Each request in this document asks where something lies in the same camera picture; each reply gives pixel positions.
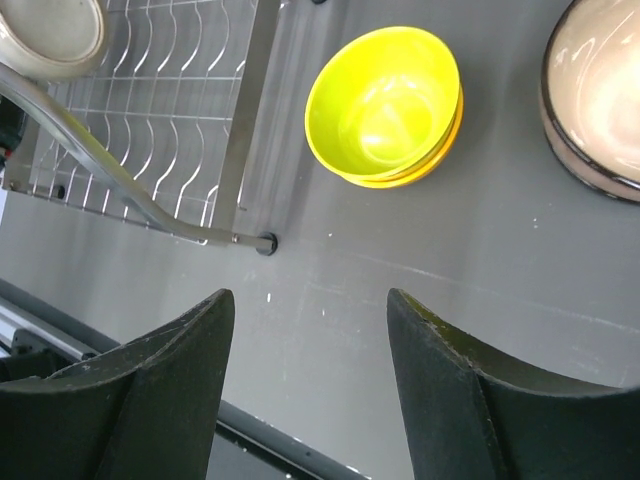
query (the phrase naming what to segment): dark rim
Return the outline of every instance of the dark rim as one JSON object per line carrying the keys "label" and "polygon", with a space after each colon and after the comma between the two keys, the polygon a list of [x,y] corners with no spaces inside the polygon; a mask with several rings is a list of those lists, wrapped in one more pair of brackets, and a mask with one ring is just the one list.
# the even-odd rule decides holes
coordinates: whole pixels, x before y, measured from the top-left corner
{"label": "dark rim", "polygon": [[549,38],[549,41],[547,42],[547,47],[546,47],[545,52],[544,52],[544,58],[542,60],[542,74],[540,75],[540,91],[541,91],[541,94],[542,94],[542,103],[544,105],[545,113],[549,117],[549,120],[551,121],[551,125],[553,125],[554,130],[560,136],[560,139],[564,142],[565,145],[567,145],[569,147],[569,149],[580,160],[582,160],[584,163],[586,163],[593,170],[596,170],[598,173],[604,175],[605,177],[609,178],[610,180],[613,180],[614,182],[620,183],[620,184],[625,185],[627,187],[631,187],[631,188],[634,188],[636,190],[640,190],[640,183],[637,183],[637,182],[635,182],[633,180],[630,180],[628,178],[622,177],[622,176],[618,175],[615,172],[612,172],[608,168],[603,167],[602,165],[600,165],[598,162],[596,162],[594,159],[592,159],[585,152],[583,152],[580,149],[580,147],[578,147],[573,142],[573,140],[571,140],[571,137],[569,137],[569,135],[564,130],[564,128],[562,128],[562,125],[560,124],[560,121],[558,120],[558,117],[556,116],[556,112],[553,109],[553,105],[551,104],[551,95],[549,94],[549,82],[548,82],[548,79],[547,79],[547,72],[549,71],[549,57],[551,56],[551,48],[553,47],[553,44],[554,44],[555,39],[556,39],[556,37],[558,35],[558,32],[560,31],[560,29],[566,23],[567,19],[569,18],[569,15],[571,15],[571,12],[573,11],[573,9],[582,1],[583,0],[573,0],[569,4],[567,9],[564,11],[562,16],[560,17],[560,20],[558,20],[558,23],[554,27],[553,32],[551,33],[551,37]]}

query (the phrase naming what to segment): yellow bowl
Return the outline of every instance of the yellow bowl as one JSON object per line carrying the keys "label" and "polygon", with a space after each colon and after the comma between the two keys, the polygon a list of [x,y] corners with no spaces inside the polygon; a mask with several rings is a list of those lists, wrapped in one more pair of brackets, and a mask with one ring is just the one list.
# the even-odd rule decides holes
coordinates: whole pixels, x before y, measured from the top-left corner
{"label": "yellow bowl", "polygon": [[422,164],[422,166],[417,169],[410,171],[404,176],[399,178],[395,178],[393,180],[388,181],[366,181],[366,180],[355,180],[355,179],[345,179],[354,185],[358,185],[359,187],[365,188],[374,188],[374,189],[387,189],[387,188],[396,188],[403,187],[405,185],[409,185],[411,183],[417,182],[422,178],[429,175],[439,164],[444,160],[444,157],[447,156],[451,147],[453,147],[453,143],[458,136],[458,131],[460,130],[460,125],[462,125],[462,117],[464,114],[464,96],[462,94],[462,90],[460,90],[460,102],[458,103],[458,109],[456,111],[456,116],[453,121],[453,125],[451,127],[451,131],[449,135],[445,138],[445,142],[443,143],[441,149],[432,157],[430,157],[429,161]]}
{"label": "yellow bowl", "polygon": [[429,32],[390,27],[338,52],[316,79],[307,140],[326,168],[350,180],[384,180],[437,151],[459,103],[449,48]]}

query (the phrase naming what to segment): table surface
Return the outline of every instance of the table surface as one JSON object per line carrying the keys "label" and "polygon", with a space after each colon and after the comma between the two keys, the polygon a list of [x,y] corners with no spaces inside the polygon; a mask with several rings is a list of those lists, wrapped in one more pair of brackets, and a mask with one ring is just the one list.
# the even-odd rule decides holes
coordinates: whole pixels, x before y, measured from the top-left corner
{"label": "table surface", "polygon": [[572,178],[538,114],[542,53],[568,3],[298,2],[292,28],[314,39],[291,97],[300,118],[322,64],[360,34],[415,25],[450,45],[465,119],[432,175],[391,191],[349,185],[313,160],[296,122],[283,134],[297,176],[275,256],[16,194],[0,228],[0,275],[121,342],[231,288],[224,398],[375,479],[412,477],[385,319],[391,287],[535,365],[638,383],[637,207]]}

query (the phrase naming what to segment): wire dish rack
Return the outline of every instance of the wire dish rack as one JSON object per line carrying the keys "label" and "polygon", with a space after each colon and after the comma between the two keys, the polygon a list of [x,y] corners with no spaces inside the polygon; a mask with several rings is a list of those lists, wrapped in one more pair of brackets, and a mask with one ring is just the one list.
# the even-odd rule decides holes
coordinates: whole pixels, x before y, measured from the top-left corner
{"label": "wire dish rack", "polygon": [[0,94],[39,125],[25,135],[33,155],[12,157],[4,188],[201,243],[273,253],[273,234],[233,227],[287,6],[109,0],[110,48],[92,76],[45,92],[0,65]]}

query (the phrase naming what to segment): beige bowl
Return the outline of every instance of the beige bowl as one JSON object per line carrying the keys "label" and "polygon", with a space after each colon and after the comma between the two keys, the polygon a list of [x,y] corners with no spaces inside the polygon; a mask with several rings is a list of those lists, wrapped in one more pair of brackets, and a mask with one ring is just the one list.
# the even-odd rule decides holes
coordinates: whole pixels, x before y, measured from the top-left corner
{"label": "beige bowl", "polygon": [[640,201],[640,0],[574,0],[544,57],[541,110],[562,163]]}
{"label": "beige bowl", "polygon": [[96,68],[107,48],[100,0],[0,0],[0,61],[36,80]]}

